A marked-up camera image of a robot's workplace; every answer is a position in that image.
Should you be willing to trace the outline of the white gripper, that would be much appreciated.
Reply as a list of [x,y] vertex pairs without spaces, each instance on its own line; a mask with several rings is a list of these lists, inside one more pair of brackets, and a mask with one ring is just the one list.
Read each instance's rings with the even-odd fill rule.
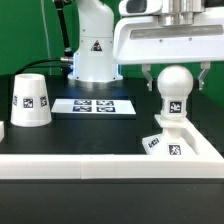
[[199,14],[193,25],[159,25],[156,16],[121,19],[114,32],[113,55],[119,64],[143,64],[148,90],[153,89],[149,64],[201,62],[198,89],[210,71],[210,61],[224,59],[224,18]]

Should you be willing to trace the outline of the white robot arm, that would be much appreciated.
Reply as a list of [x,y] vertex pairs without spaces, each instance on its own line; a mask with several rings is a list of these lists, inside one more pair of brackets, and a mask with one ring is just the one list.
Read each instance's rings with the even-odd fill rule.
[[140,64],[144,75],[154,64],[224,61],[224,6],[205,0],[121,0],[122,19],[99,0],[76,0],[80,44],[73,56],[73,82],[108,83],[119,65]]

